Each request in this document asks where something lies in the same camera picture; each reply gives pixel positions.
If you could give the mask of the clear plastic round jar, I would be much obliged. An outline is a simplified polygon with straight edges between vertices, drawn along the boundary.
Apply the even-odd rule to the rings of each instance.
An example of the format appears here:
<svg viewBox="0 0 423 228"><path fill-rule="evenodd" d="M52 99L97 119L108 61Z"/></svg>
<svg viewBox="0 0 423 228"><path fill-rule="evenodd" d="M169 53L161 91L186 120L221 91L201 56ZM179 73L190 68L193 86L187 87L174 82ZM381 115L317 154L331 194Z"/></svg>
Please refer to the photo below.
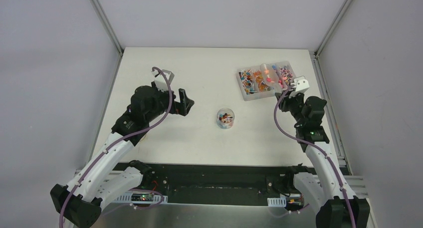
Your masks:
<svg viewBox="0 0 423 228"><path fill-rule="evenodd" d="M230 129L234 124L235 115L229 108L222 108L216 114L216 123L222 129Z"/></svg>

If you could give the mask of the clear plastic scoop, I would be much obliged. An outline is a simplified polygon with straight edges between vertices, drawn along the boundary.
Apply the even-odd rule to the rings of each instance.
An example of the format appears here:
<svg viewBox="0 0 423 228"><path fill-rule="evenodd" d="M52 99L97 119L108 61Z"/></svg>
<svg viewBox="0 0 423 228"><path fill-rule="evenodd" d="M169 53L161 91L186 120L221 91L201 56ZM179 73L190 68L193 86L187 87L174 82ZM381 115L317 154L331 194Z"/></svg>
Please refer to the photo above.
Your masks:
<svg viewBox="0 0 423 228"><path fill-rule="evenodd" d="M288 61L263 63L259 68L265 84L277 93L287 90L293 81L294 72Z"/></svg>

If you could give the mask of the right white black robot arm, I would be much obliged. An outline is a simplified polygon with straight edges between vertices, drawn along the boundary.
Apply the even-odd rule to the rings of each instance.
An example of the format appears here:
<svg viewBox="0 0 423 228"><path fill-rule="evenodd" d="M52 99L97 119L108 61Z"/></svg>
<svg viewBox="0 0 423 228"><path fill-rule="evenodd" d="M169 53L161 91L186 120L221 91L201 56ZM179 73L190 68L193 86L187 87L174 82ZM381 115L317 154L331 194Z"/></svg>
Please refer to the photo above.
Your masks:
<svg viewBox="0 0 423 228"><path fill-rule="evenodd" d="M329 138L321 125L327 101L293 91L276 93L274 114L278 110L289 112L295 119L295 136L276 127L288 138L297 141L312 162L319 181L306 171L298 171L283 179L286 191L299 191L315 213L318 228L365 228L370 216L370 205L359 198L348 184L331 152Z"/></svg>

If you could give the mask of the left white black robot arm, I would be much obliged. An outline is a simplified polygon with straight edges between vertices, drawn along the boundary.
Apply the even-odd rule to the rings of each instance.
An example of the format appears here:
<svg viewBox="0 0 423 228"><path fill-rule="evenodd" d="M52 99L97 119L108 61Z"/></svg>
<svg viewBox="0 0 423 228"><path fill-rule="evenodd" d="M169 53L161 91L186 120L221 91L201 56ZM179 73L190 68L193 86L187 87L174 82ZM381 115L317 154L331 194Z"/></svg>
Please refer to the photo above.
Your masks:
<svg viewBox="0 0 423 228"><path fill-rule="evenodd" d="M194 105L186 91L179 89L180 101L171 90L160 90L152 84L138 87L126 111L116 120L101 150L65 186L56 184L50 195L59 213L59 227L69 221L78 228L91 227L102 211L119 196L137 187L147 190L152 184L149 167L140 161L121 175L105 181L119 161L158 124L151 122L168 114L186 116Z"/></svg>

